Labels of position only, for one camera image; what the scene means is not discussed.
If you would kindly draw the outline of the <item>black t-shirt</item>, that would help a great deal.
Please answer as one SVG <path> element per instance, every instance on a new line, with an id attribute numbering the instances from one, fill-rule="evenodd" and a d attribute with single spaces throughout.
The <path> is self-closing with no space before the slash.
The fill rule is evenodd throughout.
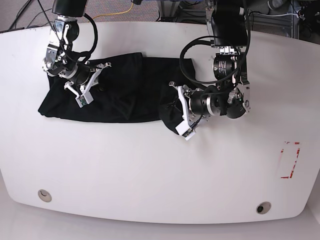
<path id="1" fill-rule="evenodd" d="M 49 91 L 38 112 L 47 118 L 92 123 L 148 123 L 162 121 L 172 132 L 183 120 L 178 92 L 169 85 L 196 86 L 181 72 L 177 58 L 146 57 L 140 52 L 104 59 L 110 62 L 90 89 L 93 102 L 79 107 L 75 94 L 64 89 L 66 80 L 48 77 Z"/>

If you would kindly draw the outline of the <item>right table grommet hole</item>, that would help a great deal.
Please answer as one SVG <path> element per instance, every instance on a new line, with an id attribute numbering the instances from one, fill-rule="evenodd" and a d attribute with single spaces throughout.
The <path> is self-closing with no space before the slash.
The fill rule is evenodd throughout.
<path id="1" fill-rule="evenodd" d="M 262 202 L 260 203 L 257 208 L 256 208 L 256 212 L 259 214 L 259 215 L 264 215 L 266 214 L 270 209 L 271 209 L 272 205 L 270 202 L 268 201 L 265 201 L 265 202 Z"/>

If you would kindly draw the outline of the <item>red tape rectangle marking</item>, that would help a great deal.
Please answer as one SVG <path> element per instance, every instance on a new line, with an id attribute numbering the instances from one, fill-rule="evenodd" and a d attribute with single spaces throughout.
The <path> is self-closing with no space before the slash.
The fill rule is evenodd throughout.
<path id="1" fill-rule="evenodd" d="M 277 175 L 281 179 L 291 179 L 299 158 L 300 142 L 286 141 L 280 152 Z"/>

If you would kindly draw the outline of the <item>left table grommet hole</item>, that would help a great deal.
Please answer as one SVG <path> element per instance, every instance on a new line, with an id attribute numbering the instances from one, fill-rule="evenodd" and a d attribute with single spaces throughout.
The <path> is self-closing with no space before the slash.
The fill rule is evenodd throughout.
<path id="1" fill-rule="evenodd" d="M 52 201 L 51 194 L 44 189 L 40 189 L 37 194 L 38 194 L 38 197 L 45 203 L 49 203 Z"/>

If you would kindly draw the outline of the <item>aluminium frame stand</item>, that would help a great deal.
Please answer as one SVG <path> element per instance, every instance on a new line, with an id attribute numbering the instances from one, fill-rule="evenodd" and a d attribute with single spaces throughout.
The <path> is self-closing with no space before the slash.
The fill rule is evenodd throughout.
<path id="1" fill-rule="evenodd" d="M 174 22 L 177 19 L 180 0 L 157 0 L 156 2 L 161 22 Z"/>

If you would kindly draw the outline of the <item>table grommet hole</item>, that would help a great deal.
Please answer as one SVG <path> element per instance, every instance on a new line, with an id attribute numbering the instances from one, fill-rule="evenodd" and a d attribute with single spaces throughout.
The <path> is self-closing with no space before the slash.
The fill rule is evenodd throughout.
<path id="1" fill-rule="evenodd" d="M 271 209 L 272 205 L 270 202 L 268 201 L 265 201 L 265 202 L 262 202 L 260 203 L 257 208 L 256 208 L 256 212 L 259 214 L 259 215 L 264 215 L 266 214 L 270 209 Z"/>
<path id="2" fill-rule="evenodd" d="M 49 203 L 52 201 L 51 194 L 44 189 L 40 189 L 37 194 L 38 194 L 38 197 L 45 203 Z"/>

